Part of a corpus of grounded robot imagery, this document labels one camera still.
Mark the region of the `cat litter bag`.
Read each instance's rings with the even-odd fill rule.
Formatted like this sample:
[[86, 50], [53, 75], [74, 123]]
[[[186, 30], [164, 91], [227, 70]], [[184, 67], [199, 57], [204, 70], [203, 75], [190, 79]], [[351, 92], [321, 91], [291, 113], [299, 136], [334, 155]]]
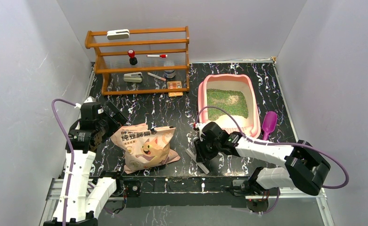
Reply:
[[180, 160], [170, 146], [175, 130], [173, 126], [149, 129], [145, 123], [117, 130], [110, 139], [124, 150], [124, 172], [131, 174]]

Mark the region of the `pink cat litter box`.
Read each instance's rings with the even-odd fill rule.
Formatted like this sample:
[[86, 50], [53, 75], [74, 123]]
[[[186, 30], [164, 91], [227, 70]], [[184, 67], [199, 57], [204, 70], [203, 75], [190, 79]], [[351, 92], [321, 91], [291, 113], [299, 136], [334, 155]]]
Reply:
[[261, 133], [259, 110], [250, 77], [245, 74], [208, 75], [200, 83], [198, 109], [200, 123], [215, 122], [228, 133], [238, 131], [257, 138]]

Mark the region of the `orange wooden shelf rack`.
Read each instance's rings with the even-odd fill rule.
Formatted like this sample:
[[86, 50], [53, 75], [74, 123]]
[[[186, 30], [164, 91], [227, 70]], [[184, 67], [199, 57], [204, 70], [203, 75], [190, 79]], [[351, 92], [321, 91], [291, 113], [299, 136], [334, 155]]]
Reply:
[[[129, 29], [130, 37], [108, 40], [107, 31], [87, 31], [84, 46], [95, 51], [94, 73], [103, 78], [102, 95], [154, 94], [166, 92], [188, 92], [189, 84], [189, 27]], [[134, 50], [138, 60], [130, 65], [128, 50]], [[167, 54], [167, 58], [147, 57], [152, 54]], [[166, 61], [175, 66], [164, 67]], [[149, 76], [153, 73], [164, 77], [164, 70], [175, 69], [173, 79], [161, 81]], [[125, 82], [125, 73], [142, 72], [141, 83]], [[182, 88], [168, 89], [167, 82], [181, 81]]]

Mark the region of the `purple litter scoop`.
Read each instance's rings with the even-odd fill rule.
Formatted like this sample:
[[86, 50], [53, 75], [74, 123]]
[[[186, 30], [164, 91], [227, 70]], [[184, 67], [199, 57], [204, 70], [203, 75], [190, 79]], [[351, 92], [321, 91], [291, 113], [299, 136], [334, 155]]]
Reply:
[[278, 116], [274, 111], [268, 111], [262, 123], [262, 140], [268, 140], [269, 135], [275, 130]]

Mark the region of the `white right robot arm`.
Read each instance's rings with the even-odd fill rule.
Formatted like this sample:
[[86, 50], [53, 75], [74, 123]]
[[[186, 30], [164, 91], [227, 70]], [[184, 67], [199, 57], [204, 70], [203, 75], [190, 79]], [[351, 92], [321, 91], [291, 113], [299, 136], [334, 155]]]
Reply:
[[278, 145], [263, 140], [249, 141], [240, 132], [228, 133], [217, 123], [197, 123], [199, 137], [194, 141], [196, 162], [204, 163], [224, 153], [249, 157], [275, 164], [275, 168], [257, 167], [244, 182], [233, 182], [231, 192], [237, 195], [261, 195], [278, 187], [297, 188], [305, 194], [320, 193], [330, 171], [329, 163], [302, 144]]

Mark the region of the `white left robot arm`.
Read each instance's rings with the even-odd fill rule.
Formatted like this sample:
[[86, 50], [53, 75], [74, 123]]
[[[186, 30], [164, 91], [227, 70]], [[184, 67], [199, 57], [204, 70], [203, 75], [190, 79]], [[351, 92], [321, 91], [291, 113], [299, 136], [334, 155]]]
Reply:
[[[55, 103], [62, 101], [80, 110], [80, 118], [66, 130], [57, 114]], [[61, 194], [52, 218], [45, 226], [96, 226], [98, 217], [111, 196], [125, 193], [118, 171], [103, 171], [88, 192], [90, 170], [98, 146], [109, 139], [127, 118], [111, 102], [87, 98], [82, 104], [54, 99], [51, 103], [56, 121], [66, 139], [66, 163]]]

